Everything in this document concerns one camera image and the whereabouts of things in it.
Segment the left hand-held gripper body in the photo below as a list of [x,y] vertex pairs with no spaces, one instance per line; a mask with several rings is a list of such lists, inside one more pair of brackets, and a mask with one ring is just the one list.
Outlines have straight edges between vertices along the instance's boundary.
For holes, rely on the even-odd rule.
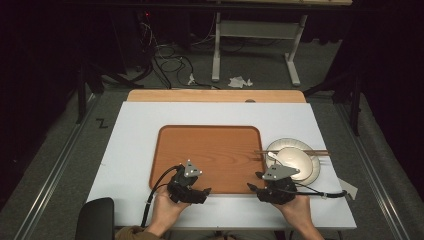
[[191,160],[185,165],[179,165],[177,173],[167,185],[170,199],[175,203],[203,204],[207,198],[202,198],[201,191],[192,188],[201,175],[202,171]]

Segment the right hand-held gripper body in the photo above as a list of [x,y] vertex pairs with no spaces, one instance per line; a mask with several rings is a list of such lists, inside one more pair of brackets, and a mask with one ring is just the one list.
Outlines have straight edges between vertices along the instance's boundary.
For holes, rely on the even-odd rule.
[[259,188],[256,193],[257,197],[262,202],[283,205],[290,202],[295,198],[297,188],[291,178],[292,175],[297,174],[298,169],[272,165],[267,168],[263,175],[266,187]]

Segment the person's right hand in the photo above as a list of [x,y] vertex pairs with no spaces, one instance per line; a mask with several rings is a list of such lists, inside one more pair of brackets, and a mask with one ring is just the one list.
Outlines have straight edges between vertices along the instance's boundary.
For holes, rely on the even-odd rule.
[[293,200],[283,205],[274,204],[284,216],[285,220],[299,232],[307,232],[314,228],[310,198],[304,195],[297,195]]

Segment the person's left hand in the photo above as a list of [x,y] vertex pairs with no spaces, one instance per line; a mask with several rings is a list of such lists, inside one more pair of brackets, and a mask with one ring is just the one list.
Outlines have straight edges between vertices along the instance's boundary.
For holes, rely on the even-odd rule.
[[169,197],[165,186],[156,191],[153,215],[146,231],[161,237],[178,220],[181,213],[189,207],[189,203],[175,203]]

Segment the white spoon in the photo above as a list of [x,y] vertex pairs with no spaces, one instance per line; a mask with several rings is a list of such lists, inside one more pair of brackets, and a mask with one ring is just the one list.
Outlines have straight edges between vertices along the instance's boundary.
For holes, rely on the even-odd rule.
[[278,158],[278,156],[273,152],[267,153],[267,166],[270,167],[272,165],[281,165],[284,166],[284,163]]

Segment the white bowl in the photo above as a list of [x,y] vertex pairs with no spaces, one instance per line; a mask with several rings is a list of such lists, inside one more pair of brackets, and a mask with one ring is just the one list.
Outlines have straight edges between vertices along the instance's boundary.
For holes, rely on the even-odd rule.
[[279,151],[277,157],[284,166],[299,170],[297,174],[292,176],[296,181],[306,180],[313,172],[311,158],[301,149],[294,147],[283,148]]

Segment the brown wooden tray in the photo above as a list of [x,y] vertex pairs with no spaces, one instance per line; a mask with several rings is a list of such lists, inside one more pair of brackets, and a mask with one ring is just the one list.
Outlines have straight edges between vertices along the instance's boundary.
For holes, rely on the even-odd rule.
[[172,166],[192,162],[202,175],[193,185],[214,194],[248,194],[249,184],[264,187],[261,136],[253,126],[167,125],[158,133],[149,185],[166,183]]

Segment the white plate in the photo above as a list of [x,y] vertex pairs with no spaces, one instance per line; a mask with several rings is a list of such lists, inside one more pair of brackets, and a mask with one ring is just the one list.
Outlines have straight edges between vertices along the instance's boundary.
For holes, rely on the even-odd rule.
[[[291,138],[282,138],[282,139],[275,140],[274,142],[272,142],[267,147],[266,150],[268,150],[268,151],[269,150],[280,151],[283,148],[287,148],[287,147],[294,147],[294,148],[298,148],[298,149],[301,149],[301,150],[313,150],[306,143],[304,143],[304,142],[302,142],[300,140],[291,139]],[[294,182],[300,183],[302,185],[312,184],[318,178],[318,176],[320,174],[320,170],[321,170],[320,161],[319,161],[318,156],[310,156],[310,155],[308,155],[308,156],[311,158],[312,163],[313,163],[313,172],[312,172],[312,174],[306,180],[303,180],[303,181],[296,181],[296,180],[294,180],[292,178],[293,175],[291,176],[291,178],[292,178],[292,180]]]

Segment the brown wooden chopstick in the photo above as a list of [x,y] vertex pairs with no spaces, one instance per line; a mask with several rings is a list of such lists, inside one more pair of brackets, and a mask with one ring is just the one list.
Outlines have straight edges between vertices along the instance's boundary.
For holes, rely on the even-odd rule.
[[[306,153],[307,155],[310,156],[331,156],[331,153],[327,150],[300,150],[304,153]],[[274,153],[274,154],[278,154],[280,152],[282,152],[282,150],[277,151],[277,150],[266,150],[266,151],[260,151],[260,150],[255,150],[254,153],[256,154],[267,154],[267,153]]]

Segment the white board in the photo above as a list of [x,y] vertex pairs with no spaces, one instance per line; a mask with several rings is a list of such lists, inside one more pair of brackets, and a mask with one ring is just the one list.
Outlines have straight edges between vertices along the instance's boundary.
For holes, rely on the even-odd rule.
[[[314,149],[325,147],[308,103],[125,102],[88,196],[111,197],[118,226],[141,223],[157,136],[165,125],[254,126],[263,145],[289,137]],[[284,229],[287,223],[275,207],[254,195],[219,194],[187,208],[174,227]]]

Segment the black chair back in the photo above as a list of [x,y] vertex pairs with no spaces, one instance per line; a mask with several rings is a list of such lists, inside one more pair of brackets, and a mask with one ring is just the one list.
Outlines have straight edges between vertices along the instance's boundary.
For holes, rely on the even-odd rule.
[[114,201],[100,198],[89,201],[80,210],[75,240],[113,240]]

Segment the crumpled white paper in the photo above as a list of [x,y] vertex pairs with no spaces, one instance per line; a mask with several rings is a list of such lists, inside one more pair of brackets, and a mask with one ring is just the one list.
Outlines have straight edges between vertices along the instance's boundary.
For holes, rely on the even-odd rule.
[[253,82],[250,79],[245,80],[242,76],[232,77],[228,83],[228,86],[232,88],[251,87],[252,85]]

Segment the black metal stand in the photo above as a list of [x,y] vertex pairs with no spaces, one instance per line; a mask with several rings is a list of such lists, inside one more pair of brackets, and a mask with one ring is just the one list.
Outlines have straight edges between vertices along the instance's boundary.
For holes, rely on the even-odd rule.
[[102,94],[104,92],[104,87],[101,83],[100,77],[106,75],[115,82],[123,84],[124,86],[137,89],[138,85],[134,82],[125,79],[124,77],[113,73],[100,65],[88,60],[83,57],[78,72],[77,80],[77,96],[78,96],[78,118],[77,123],[80,124],[83,119],[86,117],[88,110],[87,104],[88,100],[86,98],[86,86],[89,86],[91,91],[94,94]]
[[303,91],[303,95],[309,97],[320,91],[333,90],[332,100],[334,103],[348,102],[350,104],[349,126],[356,136],[359,135],[358,118],[362,73],[359,65],[351,65],[346,71]]

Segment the white metal stand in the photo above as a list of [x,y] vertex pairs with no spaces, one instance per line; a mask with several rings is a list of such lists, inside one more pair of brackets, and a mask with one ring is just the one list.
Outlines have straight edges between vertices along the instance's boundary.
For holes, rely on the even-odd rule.
[[243,20],[222,20],[221,14],[215,14],[215,40],[212,62],[212,81],[220,80],[222,37],[261,38],[274,40],[292,40],[290,52],[284,54],[290,80],[293,86],[300,86],[301,82],[294,63],[294,58],[303,35],[308,16],[302,15],[296,23],[278,23]]

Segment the metal floor rail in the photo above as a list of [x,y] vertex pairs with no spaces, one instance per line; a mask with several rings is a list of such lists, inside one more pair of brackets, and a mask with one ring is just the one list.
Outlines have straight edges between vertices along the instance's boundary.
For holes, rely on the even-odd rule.
[[355,149],[359,154],[359,159],[362,168],[364,169],[366,179],[391,230],[392,235],[394,236],[395,240],[410,240],[410,236],[398,215],[395,204],[384,187],[375,167],[373,166],[363,142],[361,141],[360,137],[354,133],[352,127],[350,126],[348,111],[341,104],[335,104],[335,109],[342,119],[344,127],[347,129],[350,139],[355,145]]
[[74,125],[69,137],[61,149],[58,158],[56,159],[52,170],[49,172],[47,179],[45,180],[41,190],[39,191],[13,240],[30,240],[35,227],[37,226],[42,214],[44,213],[68,165],[70,154],[73,151],[74,145],[76,144],[83,128],[85,127],[89,115],[97,105],[100,98],[100,94],[92,93],[89,96],[86,102],[86,112]]

